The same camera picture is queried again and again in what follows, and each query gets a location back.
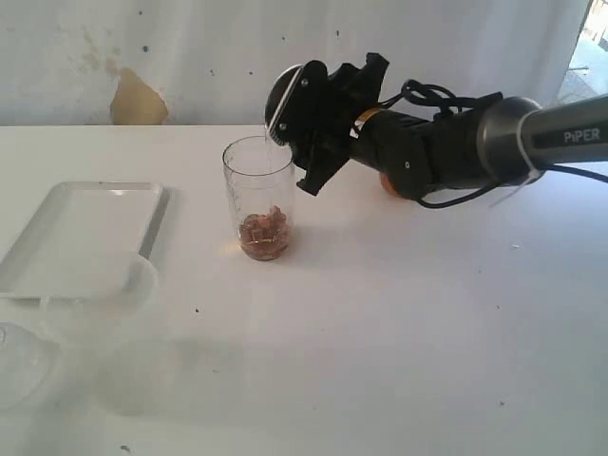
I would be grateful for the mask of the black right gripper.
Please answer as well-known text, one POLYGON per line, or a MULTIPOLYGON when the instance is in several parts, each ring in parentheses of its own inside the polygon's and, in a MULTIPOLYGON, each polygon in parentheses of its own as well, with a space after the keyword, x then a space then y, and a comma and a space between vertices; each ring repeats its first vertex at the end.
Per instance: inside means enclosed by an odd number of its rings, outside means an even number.
POLYGON ((371 52, 362 67, 345 63, 334 73, 317 60, 301 65, 278 120, 283 141, 278 145, 289 147, 293 163, 305 171, 297 186, 316 195, 351 159, 351 129, 362 113, 378 106, 389 62, 371 52))

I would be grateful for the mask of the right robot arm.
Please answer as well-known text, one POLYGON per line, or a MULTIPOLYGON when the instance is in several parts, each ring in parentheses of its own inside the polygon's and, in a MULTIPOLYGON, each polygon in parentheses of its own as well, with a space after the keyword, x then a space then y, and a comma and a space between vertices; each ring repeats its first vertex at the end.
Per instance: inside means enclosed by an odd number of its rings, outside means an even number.
POLYGON ((430 120, 394 110, 380 92, 388 61, 369 53, 363 66, 328 71, 312 60, 285 70, 268 96, 268 135, 288 146, 305 173, 301 190, 316 195, 349 161, 382 174, 400 197, 426 203, 446 189, 476 199, 522 187, 547 171, 581 174, 607 158, 607 100, 596 97, 544 108, 494 92, 479 98, 413 79, 398 99, 432 107, 430 120))

